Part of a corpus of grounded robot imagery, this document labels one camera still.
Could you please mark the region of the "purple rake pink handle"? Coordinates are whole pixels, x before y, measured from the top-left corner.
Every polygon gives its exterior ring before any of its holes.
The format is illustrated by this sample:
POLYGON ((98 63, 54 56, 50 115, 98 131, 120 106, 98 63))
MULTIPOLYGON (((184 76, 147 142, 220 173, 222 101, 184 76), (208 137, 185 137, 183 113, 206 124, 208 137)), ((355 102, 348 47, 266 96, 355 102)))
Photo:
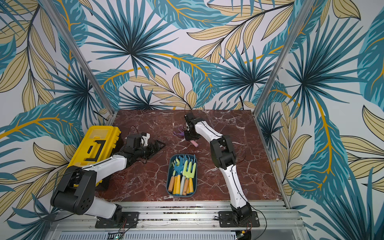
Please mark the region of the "purple rake pink handle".
MULTIPOLYGON (((177 130, 173 131, 174 136, 184 139, 185 140, 185 133, 184 133, 184 128, 183 127, 178 127, 177 130)), ((199 146, 199 144, 196 141, 189 141, 195 148, 199 146)))

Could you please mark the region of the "green fork yellow handle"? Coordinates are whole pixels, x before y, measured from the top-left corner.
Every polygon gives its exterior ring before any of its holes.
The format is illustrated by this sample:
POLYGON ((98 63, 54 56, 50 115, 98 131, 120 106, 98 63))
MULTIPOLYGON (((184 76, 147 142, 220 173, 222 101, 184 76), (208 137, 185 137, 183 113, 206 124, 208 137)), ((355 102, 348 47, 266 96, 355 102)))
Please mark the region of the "green fork yellow handle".
POLYGON ((189 160, 185 163, 185 168, 184 168, 184 172, 183 172, 183 176, 185 176, 185 185, 184 185, 183 196, 186 196, 188 194, 189 181, 191 178, 191 173, 189 172, 190 161, 191 160, 189 160))

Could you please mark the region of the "light blue fork rake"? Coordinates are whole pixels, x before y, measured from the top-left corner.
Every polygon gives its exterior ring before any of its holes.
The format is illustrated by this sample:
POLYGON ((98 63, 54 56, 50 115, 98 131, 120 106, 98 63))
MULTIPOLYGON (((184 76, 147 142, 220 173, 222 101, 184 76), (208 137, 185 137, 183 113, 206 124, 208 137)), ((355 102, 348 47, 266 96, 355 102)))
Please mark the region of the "light blue fork rake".
POLYGON ((180 180, 179 195, 183 195, 184 185, 185 185, 185 176, 182 176, 180 180))

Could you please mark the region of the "green rake wooden handle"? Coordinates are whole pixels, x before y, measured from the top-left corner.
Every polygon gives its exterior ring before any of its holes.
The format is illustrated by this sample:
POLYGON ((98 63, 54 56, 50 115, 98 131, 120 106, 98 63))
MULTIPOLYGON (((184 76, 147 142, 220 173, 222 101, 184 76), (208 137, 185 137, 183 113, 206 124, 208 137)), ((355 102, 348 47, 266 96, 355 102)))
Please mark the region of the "green rake wooden handle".
POLYGON ((168 187, 169 193, 174 193, 175 192, 176 178, 177 178, 178 174, 180 173, 181 162, 180 162, 180 160, 178 158, 176 158, 174 160, 173 167, 174 167, 174 171, 172 173, 172 176, 171 176, 171 179, 170 179, 170 183, 169 183, 169 187, 168 187))

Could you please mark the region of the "teal claw rake yellow handle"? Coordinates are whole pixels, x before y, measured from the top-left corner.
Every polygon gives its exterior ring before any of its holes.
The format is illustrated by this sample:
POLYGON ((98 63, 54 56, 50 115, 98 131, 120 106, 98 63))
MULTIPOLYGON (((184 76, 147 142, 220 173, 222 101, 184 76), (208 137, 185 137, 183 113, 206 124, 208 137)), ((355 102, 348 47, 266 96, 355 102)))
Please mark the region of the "teal claw rake yellow handle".
POLYGON ((180 174, 183 175, 185 163, 189 160, 188 155, 183 155, 180 157, 180 174))

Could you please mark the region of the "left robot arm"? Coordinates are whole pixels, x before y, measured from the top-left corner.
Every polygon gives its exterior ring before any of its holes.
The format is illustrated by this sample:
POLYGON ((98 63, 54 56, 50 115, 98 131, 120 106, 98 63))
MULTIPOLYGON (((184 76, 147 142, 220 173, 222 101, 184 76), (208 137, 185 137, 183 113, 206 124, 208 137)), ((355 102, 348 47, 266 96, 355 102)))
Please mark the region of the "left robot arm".
POLYGON ((95 197, 96 184, 110 175, 129 168, 139 159, 149 160, 166 144, 148 142, 150 134, 141 133, 126 137, 126 144, 111 157, 85 167, 71 166, 63 174, 51 197, 51 205, 76 215, 90 215, 119 223, 122 207, 95 197))

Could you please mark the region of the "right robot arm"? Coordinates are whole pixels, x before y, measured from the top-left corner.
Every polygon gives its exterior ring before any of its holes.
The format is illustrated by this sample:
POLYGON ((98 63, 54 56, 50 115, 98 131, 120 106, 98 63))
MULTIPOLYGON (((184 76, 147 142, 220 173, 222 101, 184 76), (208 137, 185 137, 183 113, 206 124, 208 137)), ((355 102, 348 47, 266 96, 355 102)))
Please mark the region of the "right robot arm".
POLYGON ((223 174, 228 187, 234 222, 237 225, 245 224, 253 211, 237 174, 237 156, 230 136, 217 132, 205 120, 196 118, 193 113, 186 114, 185 120, 187 130, 184 134, 187 141, 203 137, 210 143, 212 161, 223 174))

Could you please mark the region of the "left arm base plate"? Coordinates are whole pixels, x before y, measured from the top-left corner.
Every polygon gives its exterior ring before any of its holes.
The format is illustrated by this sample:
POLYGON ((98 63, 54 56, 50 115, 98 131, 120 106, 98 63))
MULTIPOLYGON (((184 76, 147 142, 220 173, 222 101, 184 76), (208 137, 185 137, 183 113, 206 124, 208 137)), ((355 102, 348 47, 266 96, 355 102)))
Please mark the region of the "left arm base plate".
POLYGON ((96 229, 128 229, 136 228, 139 221, 139 212, 121 212, 117 217, 105 219, 97 217, 96 229))

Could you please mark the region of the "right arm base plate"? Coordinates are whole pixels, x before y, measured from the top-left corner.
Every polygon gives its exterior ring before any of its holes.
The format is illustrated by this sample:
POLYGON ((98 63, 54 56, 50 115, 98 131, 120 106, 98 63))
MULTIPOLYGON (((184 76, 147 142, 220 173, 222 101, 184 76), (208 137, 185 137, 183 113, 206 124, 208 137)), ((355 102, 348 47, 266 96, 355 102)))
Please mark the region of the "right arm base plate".
POLYGON ((217 220, 221 228, 258 228, 260 221, 257 212, 252 211, 252 214, 244 220, 239 220, 232 211, 218 212, 217 220))

